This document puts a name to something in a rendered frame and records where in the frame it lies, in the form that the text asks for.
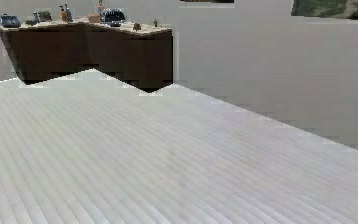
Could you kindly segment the dark brown kitchen counter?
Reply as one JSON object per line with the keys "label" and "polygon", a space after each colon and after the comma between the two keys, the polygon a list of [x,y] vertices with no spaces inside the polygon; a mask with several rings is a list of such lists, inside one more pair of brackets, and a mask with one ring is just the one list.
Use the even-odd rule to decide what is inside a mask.
{"label": "dark brown kitchen counter", "polygon": [[174,83],[173,31],[131,22],[118,27],[86,21],[0,26],[17,77],[34,84],[96,69],[145,92]]}

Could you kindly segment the dark blue pot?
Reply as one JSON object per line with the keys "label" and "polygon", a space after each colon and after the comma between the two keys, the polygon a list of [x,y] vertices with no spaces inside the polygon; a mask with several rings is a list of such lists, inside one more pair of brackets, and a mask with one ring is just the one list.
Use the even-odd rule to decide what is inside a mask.
{"label": "dark blue pot", "polygon": [[0,16],[0,24],[4,28],[19,28],[21,26],[20,21],[14,15],[2,14]]}

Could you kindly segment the window with green view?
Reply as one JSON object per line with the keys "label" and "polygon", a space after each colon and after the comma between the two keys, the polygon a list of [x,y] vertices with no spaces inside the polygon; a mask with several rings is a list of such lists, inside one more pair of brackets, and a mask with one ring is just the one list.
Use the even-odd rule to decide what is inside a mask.
{"label": "window with green view", "polygon": [[358,20],[358,0],[293,0],[291,15]]}

